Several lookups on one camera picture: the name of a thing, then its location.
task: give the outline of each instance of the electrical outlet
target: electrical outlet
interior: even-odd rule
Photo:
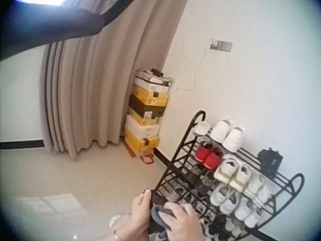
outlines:
[[[218,41],[216,39],[211,40],[210,49],[231,52],[231,48],[232,48],[232,42]]]

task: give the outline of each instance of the curtain fold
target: curtain fold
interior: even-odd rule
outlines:
[[[66,5],[100,12],[113,0]],[[47,150],[75,158],[118,143],[137,68],[162,69],[187,0],[135,0],[98,35],[45,47],[40,82]]]

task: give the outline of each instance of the black baseboard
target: black baseboard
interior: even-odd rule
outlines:
[[[154,155],[161,160],[167,167],[171,163],[169,159],[167,159],[157,148],[154,149]],[[256,238],[263,240],[263,241],[277,241],[276,239],[268,236],[265,233],[262,233],[261,231],[257,230],[253,234]]]
[[[24,148],[37,148],[44,147],[43,140],[34,140],[34,141],[21,141],[21,142],[1,142],[1,150],[9,149],[24,149]]]

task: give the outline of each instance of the yellow shoebox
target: yellow shoebox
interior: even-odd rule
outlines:
[[[145,105],[165,106],[169,97],[166,93],[148,91],[138,85],[134,85],[133,94]]]
[[[135,155],[137,157],[142,157],[142,156],[146,156],[146,155],[150,155],[153,154],[154,152],[154,148],[148,148],[148,147],[144,147],[142,148],[139,152],[132,146],[132,144],[130,143],[130,141],[128,140],[128,138],[125,138],[125,142],[126,144],[129,146],[129,148],[135,153]]]
[[[141,126],[149,126],[154,125],[157,123],[158,117],[154,118],[142,118],[139,114],[137,114],[132,108],[129,108],[128,113],[131,115],[131,117],[134,118],[135,121],[137,121]]]
[[[125,129],[125,140],[127,143],[131,144],[137,152],[140,152],[144,148],[154,149],[159,144],[159,138],[157,136],[136,139],[129,130]]]

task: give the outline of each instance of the hand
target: hand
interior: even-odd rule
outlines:
[[[182,207],[175,203],[167,202],[164,208],[173,212],[176,218],[159,212],[162,220],[171,227],[172,231],[167,230],[170,241],[204,241],[201,223],[196,217],[196,213],[192,205],[184,204]]]
[[[128,223],[134,227],[137,232],[142,233],[148,228],[150,218],[150,198],[151,191],[147,189],[144,194],[142,193],[132,202],[131,214]]]

